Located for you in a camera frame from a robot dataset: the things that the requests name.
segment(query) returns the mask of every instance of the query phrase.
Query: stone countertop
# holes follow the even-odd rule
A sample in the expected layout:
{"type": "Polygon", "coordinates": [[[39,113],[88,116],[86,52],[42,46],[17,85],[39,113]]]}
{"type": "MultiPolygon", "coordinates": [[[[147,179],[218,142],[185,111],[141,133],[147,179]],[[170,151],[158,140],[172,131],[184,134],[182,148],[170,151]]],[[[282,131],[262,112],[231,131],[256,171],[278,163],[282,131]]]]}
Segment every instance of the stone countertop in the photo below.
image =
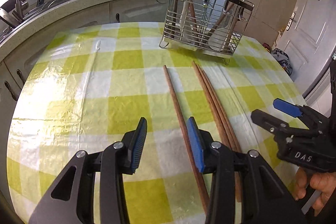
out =
{"type": "Polygon", "coordinates": [[[46,26],[80,10],[110,1],[112,0],[69,0],[24,22],[0,44],[0,62],[22,42],[46,26]]]}

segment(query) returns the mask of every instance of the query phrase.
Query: silver bolt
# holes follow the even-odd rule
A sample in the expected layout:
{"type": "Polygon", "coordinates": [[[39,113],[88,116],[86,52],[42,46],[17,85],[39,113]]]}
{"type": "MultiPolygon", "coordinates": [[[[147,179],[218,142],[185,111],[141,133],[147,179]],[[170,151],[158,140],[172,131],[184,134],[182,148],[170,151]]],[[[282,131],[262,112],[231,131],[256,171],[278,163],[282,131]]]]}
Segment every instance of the silver bolt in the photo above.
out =
{"type": "Polygon", "coordinates": [[[220,142],[212,142],[211,143],[211,147],[214,149],[218,149],[222,146],[222,144],[220,142]]]}
{"type": "Polygon", "coordinates": [[[122,142],[116,142],[113,144],[113,148],[114,149],[120,149],[120,148],[123,148],[124,147],[124,143],[122,142]]]}
{"type": "Polygon", "coordinates": [[[78,152],[76,153],[76,157],[77,157],[77,158],[82,158],[82,157],[84,157],[84,156],[85,156],[85,151],[84,151],[84,150],[78,151],[78,152]]]}
{"type": "Polygon", "coordinates": [[[256,158],[259,156],[259,152],[257,150],[251,150],[249,151],[249,155],[252,157],[252,158],[256,158]]]}

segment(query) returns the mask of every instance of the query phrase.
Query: plastic tablecloth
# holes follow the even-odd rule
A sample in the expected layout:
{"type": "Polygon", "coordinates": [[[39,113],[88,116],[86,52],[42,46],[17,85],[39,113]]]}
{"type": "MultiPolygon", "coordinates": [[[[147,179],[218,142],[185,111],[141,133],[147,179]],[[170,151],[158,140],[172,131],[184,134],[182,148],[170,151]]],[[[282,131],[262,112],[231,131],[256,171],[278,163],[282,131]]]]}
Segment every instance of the plastic tablecloth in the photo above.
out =
{"type": "MultiPolygon", "coordinates": [[[[260,151],[290,188],[296,168],[277,159],[273,136],[251,122],[261,109],[301,127],[273,108],[275,98],[305,104],[290,77],[258,41],[243,37],[229,65],[182,48],[161,49],[163,23],[107,24],[61,32],[27,79],[11,123],[7,173],[17,214],[28,222],[52,181],[78,150],[103,151],[134,130],[148,133],[140,167],[124,176],[132,224],[205,220],[163,65],[167,65],[185,119],[220,140],[192,68],[209,76],[244,152],[260,151]]],[[[205,176],[208,190],[211,177],[205,176]]],[[[99,176],[95,223],[99,223],[99,176]]]]}

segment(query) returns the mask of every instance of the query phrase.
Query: cabinet handle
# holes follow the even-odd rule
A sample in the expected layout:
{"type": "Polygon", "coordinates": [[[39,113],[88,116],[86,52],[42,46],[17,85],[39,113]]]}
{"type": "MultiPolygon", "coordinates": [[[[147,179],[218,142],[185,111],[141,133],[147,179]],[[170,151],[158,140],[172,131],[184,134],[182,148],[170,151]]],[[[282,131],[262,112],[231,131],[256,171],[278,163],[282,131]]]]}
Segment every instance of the cabinet handle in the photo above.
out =
{"type": "Polygon", "coordinates": [[[11,90],[11,86],[9,85],[9,83],[8,83],[7,81],[5,81],[5,87],[9,90],[9,92],[10,92],[12,98],[13,98],[15,101],[17,101],[17,98],[16,98],[15,94],[12,92],[12,90],[11,90]]]}
{"type": "Polygon", "coordinates": [[[20,71],[20,70],[17,70],[17,71],[16,71],[16,73],[17,73],[17,75],[19,76],[19,78],[21,79],[21,81],[22,81],[22,84],[25,84],[25,83],[26,83],[26,81],[23,79],[23,76],[22,76],[22,73],[21,73],[21,71],[20,71]]]}

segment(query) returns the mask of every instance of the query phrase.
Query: yellow and white tablecloth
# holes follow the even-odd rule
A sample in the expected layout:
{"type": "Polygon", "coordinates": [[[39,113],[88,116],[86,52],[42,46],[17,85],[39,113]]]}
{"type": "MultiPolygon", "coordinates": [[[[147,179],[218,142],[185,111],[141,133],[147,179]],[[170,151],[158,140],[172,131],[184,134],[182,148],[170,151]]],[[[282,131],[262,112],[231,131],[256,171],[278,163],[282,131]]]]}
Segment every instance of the yellow and white tablecloth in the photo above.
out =
{"type": "MultiPolygon", "coordinates": [[[[305,104],[281,66],[248,37],[226,66],[218,57],[160,49],[162,32],[163,23],[107,24],[59,33],[46,48],[21,92],[8,139],[10,194],[25,222],[78,150],[103,151],[145,117],[148,133],[140,167],[124,176],[131,224],[203,224],[205,215],[163,71],[167,65],[185,119],[194,116],[199,128],[220,140],[193,60],[209,76],[243,151],[259,150],[290,187],[295,167],[277,159],[273,136],[250,118],[258,108],[302,126],[272,106],[275,98],[305,104]]],[[[98,193],[96,187],[95,201],[98,193]]],[[[95,223],[100,222],[98,214],[95,210],[95,223]]]]}

